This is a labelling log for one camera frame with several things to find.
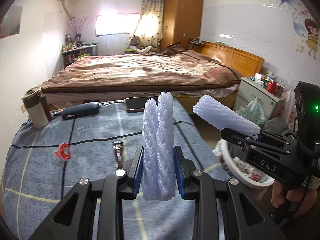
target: human hand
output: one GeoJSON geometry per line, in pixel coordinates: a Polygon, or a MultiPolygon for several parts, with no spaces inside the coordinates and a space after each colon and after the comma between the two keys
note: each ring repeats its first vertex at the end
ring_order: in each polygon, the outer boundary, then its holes
{"type": "MultiPolygon", "coordinates": [[[[305,190],[304,187],[290,190],[286,196],[287,200],[291,202],[300,202],[303,197],[304,190],[305,190]]],[[[275,208],[278,208],[285,201],[283,191],[284,191],[284,186],[280,182],[275,180],[273,182],[272,198],[271,198],[271,203],[275,208]]],[[[316,198],[317,198],[317,192],[314,190],[308,189],[306,197],[294,217],[299,217],[307,213],[315,204],[316,198]]]]}

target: metal pivot screw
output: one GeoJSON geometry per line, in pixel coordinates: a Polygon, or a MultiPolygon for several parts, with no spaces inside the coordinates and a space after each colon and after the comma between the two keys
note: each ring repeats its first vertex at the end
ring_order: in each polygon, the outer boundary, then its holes
{"type": "Polygon", "coordinates": [[[87,185],[89,183],[89,179],[87,178],[82,178],[79,180],[80,185],[87,185]]]}
{"type": "Polygon", "coordinates": [[[229,180],[229,182],[230,182],[230,184],[232,184],[232,185],[238,185],[239,184],[239,180],[237,180],[237,179],[230,179],[229,180]]]}
{"type": "Polygon", "coordinates": [[[195,175],[195,176],[201,176],[202,175],[202,171],[201,170],[194,170],[192,172],[192,174],[195,175]]]}
{"type": "Polygon", "coordinates": [[[122,169],[116,170],[116,175],[118,177],[122,177],[124,174],[125,174],[125,170],[122,170],[122,169]]]}

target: gray mattress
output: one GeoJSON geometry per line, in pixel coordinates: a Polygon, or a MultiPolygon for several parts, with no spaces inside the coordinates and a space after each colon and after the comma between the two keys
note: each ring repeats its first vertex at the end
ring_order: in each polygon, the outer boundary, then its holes
{"type": "MultiPolygon", "coordinates": [[[[40,131],[31,121],[25,122],[10,146],[4,171],[4,218],[11,231],[21,240],[28,239],[59,202],[63,162],[57,160],[53,152],[61,142],[68,142],[71,137],[72,158],[66,166],[66,194],[80,178],[102,179],[115,170],[113,142],[124,142],[127,159],[134,156],[137,146],[143,145],[142,116],[143,113],[127,113],[121,101],[104,104],[99,114],[75,121],[62,120],[56,115],[40,131]]],[[[173,116],[174,145],[180,145],[185,158],[193,160],[197,168],[226,181],[229,176],[176,100],[173,116]]],[[[194,201],[182,200],[177,188],[176,197],[167,202],[145,201],[141,192],[142,188],[135,201],[123,201],[126,239],[192,239],[194,201]]]]}

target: red bottle cap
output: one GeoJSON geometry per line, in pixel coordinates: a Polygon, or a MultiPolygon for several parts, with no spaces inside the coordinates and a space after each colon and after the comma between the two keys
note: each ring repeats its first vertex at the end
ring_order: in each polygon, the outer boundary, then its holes
{"type": "Polygon", "coordinates": [[[66,162],[71,158],[70,146],[67,143],[60,143],[58,151],[56,151],[54,154],[59,159],[62,159],[66,162]]]}

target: nightstand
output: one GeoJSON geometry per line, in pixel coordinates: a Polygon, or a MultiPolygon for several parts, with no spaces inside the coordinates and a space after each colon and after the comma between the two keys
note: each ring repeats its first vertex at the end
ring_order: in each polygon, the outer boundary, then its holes
{"type": "Polygon", "coordinates": [[[283,97],[277,97],[269,93],[250,78],[242,77],[233,110],[239,110],[241,106],[246,107],[246,105],[256,97],[260,99],[263,112],[268,119],[277,117],[285,100],[283,97]]]}
{"type": "Polygon", "coordinates": [[[98,44],[83,45],[79,48],[70,49],[62,52],[63,55],[63,68],[66,68],[70,64],[76,62],[77,57],[83,54],[90,54],[91,56],[98,55],[98,44]]]}

